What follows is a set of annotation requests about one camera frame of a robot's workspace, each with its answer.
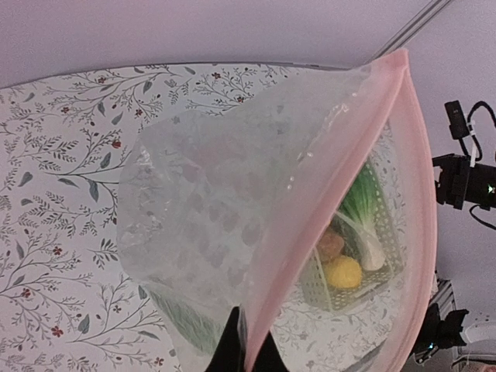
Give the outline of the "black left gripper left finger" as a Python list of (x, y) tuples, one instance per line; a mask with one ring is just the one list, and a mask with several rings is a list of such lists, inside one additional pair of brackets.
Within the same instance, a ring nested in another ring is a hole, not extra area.
[(218, 346), (207, 367), (207, 372), (241, 372), (244, 371), (245, 353), (239, 333), (241, 311), (234, 307), (219, 340)]

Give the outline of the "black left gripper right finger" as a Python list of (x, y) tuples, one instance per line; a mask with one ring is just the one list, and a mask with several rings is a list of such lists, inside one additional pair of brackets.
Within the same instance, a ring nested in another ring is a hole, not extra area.
[(255, 361), (254, 372), (289, 372), (279, 354), (272, 334), (269, 332)]

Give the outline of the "green toy cucumber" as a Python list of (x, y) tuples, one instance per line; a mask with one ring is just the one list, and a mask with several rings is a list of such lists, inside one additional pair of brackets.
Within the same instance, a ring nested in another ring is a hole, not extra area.
[(164, 297), (153, 291), (149, 292), (149, 296), (171, 320), (179, 334), (197, 351), (205, 355), (215, 352), (224, 329), (223, 325), (182, 301)]

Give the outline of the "clear pink zip top bag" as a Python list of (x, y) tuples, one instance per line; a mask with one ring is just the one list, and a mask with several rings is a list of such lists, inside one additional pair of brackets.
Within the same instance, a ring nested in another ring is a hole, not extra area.
[[(305, 301), (300, 276), (369, 158), (404, 266), (358, 304), (325, 311)], [(238, 306), (244, 371), (269, 332), (289, 371), (399, 371), (408, 359), (431, 297), (437, 221), (407, 50), (300, 71), (218, 117), (188, 110), (146, 127), (118, 199), (124, 271), (148, 296), (224, 328)], [(206, 371), (213, 354), (157, 309), (182, 369)]]

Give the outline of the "green white toy bok choy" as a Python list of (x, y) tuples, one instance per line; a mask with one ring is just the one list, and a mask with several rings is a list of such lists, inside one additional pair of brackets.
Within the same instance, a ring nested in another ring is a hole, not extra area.
[(363, 270), (370, 272), (380, 270), (386, 260), (375, 229), (379, 198), (375, 173), (365, 163), (339, 206), (344, 222), (352, 222), (352, 257), (359, 260)]

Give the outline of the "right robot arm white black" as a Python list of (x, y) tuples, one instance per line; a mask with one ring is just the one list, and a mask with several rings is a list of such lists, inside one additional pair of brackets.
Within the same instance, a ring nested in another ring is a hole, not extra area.
[[(495, 208), (495, 167), (482, 164), (483, 151), (474, 129), (473, 115), (478, 109), (487, 110), (492, 121), (495, 112), (488, 103), (478, 101), (467, 115), (458, 101), (444, 104), (449, 119), (449, 130), (462, 149), (461, 155), (454, 153), (434, 157), (432, 165), (440, 169), (436, 181), (436, 200), (441, 205), (451, 205), (461, 210), (467, 202), (470, 216), (481, 225), (494, 230), (495, 225), (474, 214), (476, 208), (490, 211)], [(486, 318), (464, 326), (469, 315), (467, 309), (442, 310), (441, 296), (450, 284), (441, 282), (441, 289), (429, 303), (425, 318), (411, 351), (414, 361), (423, 365), (440, 350), (463, 348), (473, 343), (495, 340), (495, 321)]]

